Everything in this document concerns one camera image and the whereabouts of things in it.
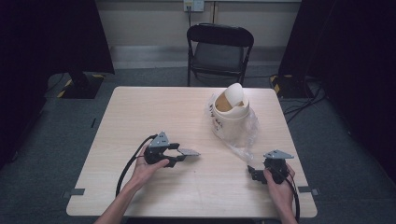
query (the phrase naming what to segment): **wooden table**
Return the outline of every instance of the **wooden table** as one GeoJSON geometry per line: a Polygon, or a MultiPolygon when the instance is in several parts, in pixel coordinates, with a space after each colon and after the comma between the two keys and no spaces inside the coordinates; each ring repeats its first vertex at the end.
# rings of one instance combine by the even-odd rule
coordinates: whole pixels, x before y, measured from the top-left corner
{"type": "MultiPolygon", "coordinates": [[[[224,88],[118,87],[93,140],[76,189],[67,206],[70,216],[100,216],[114,200],[127,161],[148,136],[165,131],[171,143],[194,149],[174,168],[160,169],[138,191],[127,217],[276,217],[267,187],[253,181],[247,163],[211,131],[205,104],[224,88]]],[[[307,186],[303,168],[276,94],[270,89],[244,89],[259,118],[260,130],[251,165],[263,169],[264,153],[280,149],[293,155],[288,164],[297,186],[307,186]]],[[[130,178],[134,164],[124,178],[130,178]]],[[[299,193],[301,217],[314,217],[311,193],[299,193]]]]}

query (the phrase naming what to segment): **wrist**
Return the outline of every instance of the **wrist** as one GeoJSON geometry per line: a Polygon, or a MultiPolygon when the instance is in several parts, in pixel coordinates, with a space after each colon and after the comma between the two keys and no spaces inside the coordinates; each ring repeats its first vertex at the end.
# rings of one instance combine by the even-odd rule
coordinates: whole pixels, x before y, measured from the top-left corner
{"type": "Polygon", "coordinates": [[[128,194],[135,194],[138,190],[141,189],[141,186],[136,182],[130,179],[125,186],[123,187],[122,191],[125,191],[128,194]]]}
{"type": "Polygon", "coordinates": [[[293,211],[291,209],[279,211],[279,217],[282,224],[294,224],[297,223],[293,211]]]}

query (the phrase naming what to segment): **folding chair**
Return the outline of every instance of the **folding chair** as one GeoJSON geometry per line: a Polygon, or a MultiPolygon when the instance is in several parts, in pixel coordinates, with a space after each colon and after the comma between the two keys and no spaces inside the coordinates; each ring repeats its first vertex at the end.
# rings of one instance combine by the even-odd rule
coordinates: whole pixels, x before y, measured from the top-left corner
{"type": "Polygon", "coordinates": [[[197,73],[236,77],[236,82],[243,85],[254,43],[254,37],[248,30],[236,26],[200,23],[190,27],[187,40],[187,86],[190,86],[191,71],[195,77],[197,73]]]}

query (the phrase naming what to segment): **white wall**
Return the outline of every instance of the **white wall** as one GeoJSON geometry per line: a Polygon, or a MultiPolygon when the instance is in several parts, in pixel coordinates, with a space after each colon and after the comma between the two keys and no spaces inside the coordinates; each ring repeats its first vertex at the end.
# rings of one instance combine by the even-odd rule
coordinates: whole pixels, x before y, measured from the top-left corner
{"type": "MultiPolygon", "coordinates": [[[[110,46],[186,46],[188,14],[182,1],[98,1],[110,46]]],[[[299,2],[205,1],[198,22],[242,26],[253,33],[255,46],[286,47],[299,2]]]]}

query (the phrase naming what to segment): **wall outlet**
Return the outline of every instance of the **wall outlet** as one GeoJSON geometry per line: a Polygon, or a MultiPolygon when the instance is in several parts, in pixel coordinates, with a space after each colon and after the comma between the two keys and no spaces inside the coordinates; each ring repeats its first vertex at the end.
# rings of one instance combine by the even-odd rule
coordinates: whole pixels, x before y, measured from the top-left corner
{"type": "Polygon", "coordinates": [[[184,11],[189,11],[189,7],[190,7],[190,11],[194,11],[194,0],[183,0],[184,3],[184,11]]]}
{"type": "Polygon", "coordinates": [[[194,11],[204,11],[204,0],[194,0],[194,11]]]}
{"type": "Polygon", "coordinates": [[[190,11],[204,11],[204,4],[205,1],[204,0],[183,0],[184,3],[184,11],[189,11],[189,7],[190,7],[190,11]]]}

